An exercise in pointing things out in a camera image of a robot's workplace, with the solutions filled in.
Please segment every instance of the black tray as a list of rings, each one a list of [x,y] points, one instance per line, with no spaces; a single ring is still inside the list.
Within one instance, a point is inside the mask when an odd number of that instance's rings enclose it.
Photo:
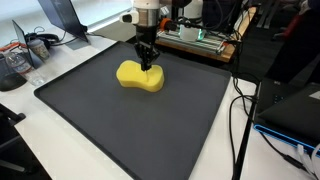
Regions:
[[[133,178],[188,179],[231,74],[161,54],[165,83],[150,93],[120,86],[116,70],[127,59],[139,58],[118,42],[34,94]]]

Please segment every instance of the computer monitor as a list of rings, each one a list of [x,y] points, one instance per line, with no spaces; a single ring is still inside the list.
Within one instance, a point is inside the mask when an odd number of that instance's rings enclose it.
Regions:
[[[39,59],[39,57],[37,57],[34,53],[30,52],[24,31],[14,20],[12,20],[12,23],[13,23],[13,27],[16,31],[18,40],[20,42],[20,49],[22,52],[19,54],[22,57],[24,57],[25,59],[27,59],[32,67],[34,67],[34,68],[40,67],[42,62]]]
[[[26,41],[25,36],[24,36],[25,35],[24,31],[20,28],[20,26],[14,20],[12,20],[12,23],[13,23],[13,27],[14,27],[14,29],[16,31],[18,40],[20,42],[20,49],[23,52],[23,53],[21,53],[21,55],[25,59],[27,59],[29,61],[29,63],[34,67],[34,62],[32,60],[29,48],[27,46],[27,41]]]
[[[88,42],[85,27],[79,18],[70,0],[38,0],[51,24]]]

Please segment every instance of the sponge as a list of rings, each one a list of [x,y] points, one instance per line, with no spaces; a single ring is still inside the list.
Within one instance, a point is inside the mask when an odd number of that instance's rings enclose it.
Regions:
[[[136,87],[150,92],[159,91],[164,83],[163,70],[152,65],[148,71],[142,71],[135,61],[124,61],[117,70],[117,78],[123,87]]]

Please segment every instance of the window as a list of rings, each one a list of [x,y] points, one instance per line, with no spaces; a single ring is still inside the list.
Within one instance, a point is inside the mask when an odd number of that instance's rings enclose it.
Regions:
[[[81,24],[90,28],[103,24],[110,18],[132,7],[132,0],[71,0]],[[0,0],[0,46],[16,39],[12,25],[15,20],[25,33],[37,26],[52,27],[37,0]]]

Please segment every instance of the white table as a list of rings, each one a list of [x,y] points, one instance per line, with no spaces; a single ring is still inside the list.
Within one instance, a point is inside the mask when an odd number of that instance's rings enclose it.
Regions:
[[[39,68],[40,73],[50,81],[115,43],[101,37],[88,38],[91,45],[78,50],[71,50],[65,45],[53,47],[51,58]],[[255,91],[253,83],[240,80],[239,86],[244,94],[250,95]],[[33,95],[35,89],[27,83],[16,90],[1,93],[0,99],[12,111],[27,116],[15,128],[52,179],[131,179],[73,126],[37,99]],[[230,82],[190,179],[231,179],[228,112],[236,96],[238,94]],[[247,121],[240,100],[234,104],[232,116],[234,144],[238,152]]]

